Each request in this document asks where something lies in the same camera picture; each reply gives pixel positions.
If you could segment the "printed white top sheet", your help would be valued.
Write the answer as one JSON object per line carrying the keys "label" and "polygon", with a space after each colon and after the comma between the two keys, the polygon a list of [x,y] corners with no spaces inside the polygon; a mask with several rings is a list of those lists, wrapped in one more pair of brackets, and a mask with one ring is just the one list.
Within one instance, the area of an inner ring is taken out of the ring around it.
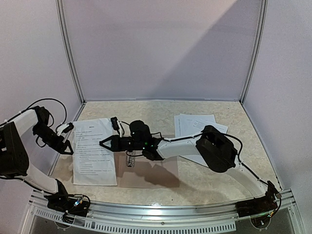
{"label": "printed white top sheet", "polygon": [[99,145],[100,141],[112,134],[113,128],[108,118],[74,122],[74,185],[117,185],[114,154]]}

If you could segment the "pink paper folder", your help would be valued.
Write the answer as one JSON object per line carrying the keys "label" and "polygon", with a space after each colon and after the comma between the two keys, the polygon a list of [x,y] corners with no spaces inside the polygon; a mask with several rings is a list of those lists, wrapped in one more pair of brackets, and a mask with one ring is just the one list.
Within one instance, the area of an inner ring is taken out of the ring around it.
{"label": "pink paper folder", "polygon": [[178,188],[177,157],[164,161],[150,161],[144,157],[135,157],[130,167],[130,158],[123,152],[114,153],[117,186],[120,188]]}

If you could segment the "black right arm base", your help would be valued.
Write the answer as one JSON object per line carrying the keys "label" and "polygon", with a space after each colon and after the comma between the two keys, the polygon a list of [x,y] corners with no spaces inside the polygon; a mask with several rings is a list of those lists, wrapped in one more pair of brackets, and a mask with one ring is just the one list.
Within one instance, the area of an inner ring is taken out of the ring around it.
{"label": "black right arm base", "polygon": [[266,192],[262,197],[237,202],[235,209],[239,217],[268,215],[279,210],[278,199],[281,199],[280,193]]}

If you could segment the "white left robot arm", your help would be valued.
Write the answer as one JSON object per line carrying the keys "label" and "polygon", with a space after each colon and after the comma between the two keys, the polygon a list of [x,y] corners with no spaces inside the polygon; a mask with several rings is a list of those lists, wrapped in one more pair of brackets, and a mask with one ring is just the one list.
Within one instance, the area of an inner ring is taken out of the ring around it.
{"label": "white left robot arm", "polygon": [[63,134],[73,130],[73,123],[63,123],[54,131],[48,126],[49,117],[47,109],[35,106],[21,111],[0,126],[0,178],[20,180],[41,193],[55,195],[53,203],[61,211],[67,212],[73,204],[71,198],[66,196],[64,185],[30,162],[21,140],[21,136],[31,129],[33,135],[57,153],[72,155],[71,143]]}

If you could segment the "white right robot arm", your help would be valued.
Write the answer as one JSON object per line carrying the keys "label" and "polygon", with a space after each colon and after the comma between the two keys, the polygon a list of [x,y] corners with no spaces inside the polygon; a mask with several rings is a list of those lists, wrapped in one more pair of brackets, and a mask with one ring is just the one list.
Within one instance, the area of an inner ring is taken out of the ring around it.
{"label": "white right robot arm", "polygon": [[271,181],[264,181],[240,159],[241,149],[232,143],[234,136],[221,133],[212,125],[190,136],[178,138],[153,137],[148,125],[141,120],[129,124],[130,136],[112,135],[99,142],[111,152],[141,151],[151,161],[163,161],[175,156],[200,156],[215,173],[227,174],[257,197],[252,202],[255,212],[261,213],[271,204],[269,195],[279,197]]}

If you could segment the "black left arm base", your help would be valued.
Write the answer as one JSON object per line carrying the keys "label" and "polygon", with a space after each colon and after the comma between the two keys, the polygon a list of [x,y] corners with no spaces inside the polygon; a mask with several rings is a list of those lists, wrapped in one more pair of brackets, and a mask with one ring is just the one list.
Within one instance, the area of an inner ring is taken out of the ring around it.
{"label": "black left arm base", "polygon": [[91,205],[89,197],[82,194],[54,194],[45,195],[44,198],[48,200],[49,209],[66,215],[86,217]]}

